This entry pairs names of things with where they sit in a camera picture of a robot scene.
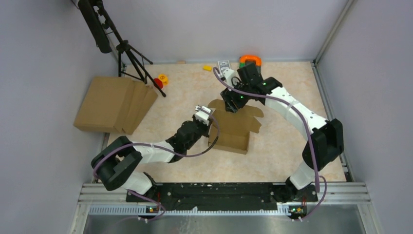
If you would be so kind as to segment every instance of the cardboard box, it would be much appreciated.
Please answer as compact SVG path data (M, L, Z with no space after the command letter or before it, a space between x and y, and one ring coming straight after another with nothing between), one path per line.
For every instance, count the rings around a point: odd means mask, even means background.
M142 122L150 107L158 98L158 94L152 87L146 86L142 81L134 81L131 106L128 111L123 132L131 135Z
M264 117L260 108L245 106L237 113L225 111L225 103L216 99L208 104L208 108L215 108L212 115L217 119L221 133L214 148L234 153L246 154L249 147L250 132L258 133L261 128L256 117ZM208 146L213 143L218 129L213 123L209 132Z
M82 131L121 133L131 105L133 88L131 78L95 77L74 126Z

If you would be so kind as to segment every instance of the wooden tabletop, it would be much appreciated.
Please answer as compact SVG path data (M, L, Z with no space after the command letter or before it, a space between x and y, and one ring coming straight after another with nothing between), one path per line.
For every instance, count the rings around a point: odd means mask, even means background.
M128 136L138 142L160 142L173 134L182 122L191 120L196 105L207 106L220 97L224 86L212 72L203 66L216 64L161 64L146 65L157 77L165 74L169 84L163 88L167 97L156 100L135 132ZM238 68L237 63L231 67ZM132 66L127 73L137 75ZM264 62L263 78L274 77L297 100L315 113L326 116L310 62ZM302 162L301 153L306 144L301 134L280 114L261 103L250 100L264 112L258 118L262 127L251 133L246 155L210 150L194 158L183 158L175 163L150 163L138 165L136 170L149 173L156 182L284 182ZM109 143L119 134L111 134ZM207 138L202 137L189 151L195 154L207 148ZM340 159L328 164L321 172L328 181L345 181Z

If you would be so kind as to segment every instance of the gray wall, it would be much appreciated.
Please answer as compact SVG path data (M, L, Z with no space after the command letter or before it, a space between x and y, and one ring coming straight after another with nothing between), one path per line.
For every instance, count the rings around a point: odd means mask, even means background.
M386 233L412 233L413 1L359 0L320 70Z
M0 232L67 233L102 140L73 120L116 63L69 0L3 1L0 42Z
M313 59L347 0L107 0L124 39L155 62Z

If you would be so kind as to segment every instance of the floor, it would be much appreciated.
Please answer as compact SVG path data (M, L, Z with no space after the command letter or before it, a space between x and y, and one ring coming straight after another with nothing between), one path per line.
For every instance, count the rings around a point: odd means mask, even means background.
M155 78L165 74L169 84L163 88L167 97L156 100L135 132L128 136L138 142L160 142L175 134L183 121L190 120L196 105L208 105L224 89L212 72L202 69L216 64L147 65ZM132 66L127 73L137 75ZM264 78L274 77L296 99L315 113L326 116L310 62L264 62ZM149 173L156 182L281 182L302 162L305 141L300 133L280 114L259 102L249 101L264 112L259 118L259 133L251 133L246 155L212 149L205 155L166 164L138 165L136 170ZM109 143L119 134L111 134ZM189 151L194 154L207 147L201 138ZM321 172L328 181L345 181L340 159L328 164Z

